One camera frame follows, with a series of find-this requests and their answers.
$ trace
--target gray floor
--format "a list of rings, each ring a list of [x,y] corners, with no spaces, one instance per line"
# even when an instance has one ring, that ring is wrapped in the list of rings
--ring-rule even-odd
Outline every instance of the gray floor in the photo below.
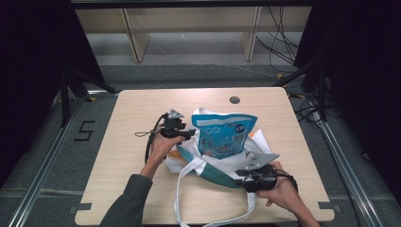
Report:
[[[299,42],[301,34],[288,36],[292,41]],[[259,37],[266,44],[271,44],[269,34],[263,33]],[[277,74],[280,74],[270,67],[270,54],[259,43],[256,43],[253,60],[244,61],[239,34],[236,33],[154,34],[142,63],[132,62],[125,34],[97,34],[89,35],[88,38],[108,84],[120,89],[270,86],[277,80]],[[283,46],[276,48],[286,52]],[[271,56],[271,62],[275,68],[295,70],[274,56]],[[291,82],[287,91],[290,94],[300,93],[302,79]],[[26,226],[76,226],[74,210],[91,173],[115,101],[115,96],[99,96],[95,101],[82,104],[26,220]],[[304,99],[291,98],[290,102],[297,110]],[[399,226],[400,206],[375,167],[360,157],[363,150],[339,116],[336,109],[330,110],[328,122],[358,180],[384,226]],[[83,121],[95,121],[84,126],[85,130],[93,131],[93,134],[89,141],[79,142],[76,139],[86,136],[78,133]],[[9,223],[60,130],[60,124],[61,104],[56,101],[31,151],[23,157],[0,191],[0,226]],[[315,124],[305,120],[300,122],[300,126],[327,194],[337,209],[334,220],[325,223],[325,226],[357,226],[351,202],[321,132]],[[360,211],[358,215],[362,226],[368,226]],[[283,223],[280,226],[297,224]]]

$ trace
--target wooden table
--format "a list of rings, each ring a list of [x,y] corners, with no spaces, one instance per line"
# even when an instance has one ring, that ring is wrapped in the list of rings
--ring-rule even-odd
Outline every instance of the wooden table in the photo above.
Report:
[[[230,103],[231,96],[240,98]],[[321,178],[312,160],[300,126],[282,88],[206,88],[123,91],[98,152],[81,203],[91,203],[90,210],[79,210],[78,225],[98,225],[109,207],[122,194],[132,173],[144,165],[148,138],[136,137],[149,131],[161,114],[171,108],[185,115],[204,107],[219,113],[244,113],[258,116],[254,130],[261,129],[270,149],[281,156],[283,168],[294,175],[300,195],[317,220],[334,218],[332,209],[320,209],[318,202],[328,202]],[[173,202],[178,174],[162,164],[153,180],[145,206],[144,224],[177,224]],[[246,192],[215,185],[192,175],[185,176],[180,188],[181,215],[191,224],[234,218],[247,211]],[[256,198],[255,210],[242,222],[282,222],[296,218],[276,205],[266,208],[266,200]]]

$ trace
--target white strap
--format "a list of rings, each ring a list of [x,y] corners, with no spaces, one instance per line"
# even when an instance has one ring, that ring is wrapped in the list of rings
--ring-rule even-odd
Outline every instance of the white strap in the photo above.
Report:
[[[176,220],[180,224],[181,227],[189,227],[189,226],[182,221],[181,215],[180,215],[180,200],[179,200],[180,181],[192,169],[199,168],[200,166],[203,166],[203,167],[205,166],[204,161],[198,157],[194,158],[194,160],[192,160],[188,165],[186,165],[186,167],[183,168],[183,170],[180,173],[180,177],[177,181],[177,190],[176,190],[176,198],[175,198],[175,202],[174,202],[174,211],[176,214]],[[248,212],[245,215],[237,217],[237,218],[216,221],[216,222],[204,225],[204,227],[218,227],[221,225],[235,223],[237,221],[240,221],[240,220],[246,218],[254,209],[254,199],[255,199],[254,193],[248,193],[247,196],[248,196]]]

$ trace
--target forearm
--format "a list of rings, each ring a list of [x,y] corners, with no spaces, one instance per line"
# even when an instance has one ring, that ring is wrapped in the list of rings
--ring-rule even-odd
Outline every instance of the forearm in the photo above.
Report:
[[[110,207],[100,226],[140,226],[151,185],[150,179],[132,175],[124,193]]]
[[[293,212],[295,217],[298,219],[302,227],[320,227],[321,225],[313,217],[310,210],[303,204],[297,205]]]
[[[159,159],[156,159],[156,158],[153,158],[152,156],[150,156],[148,158],[147,163],[142,168],[140,175],[152,180],[154,177],[154,174],[156,173],[156,170],[159,167],[161,162],[162,161],[160,161]]]

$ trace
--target blue plastic bag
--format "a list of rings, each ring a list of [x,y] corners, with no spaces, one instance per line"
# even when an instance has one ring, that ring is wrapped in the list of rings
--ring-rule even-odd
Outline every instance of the blue plastic bag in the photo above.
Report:
[[[242,113],[193,114],[192,124],[200,130],[200,154],[223,159],[242,152],[256,120]]]

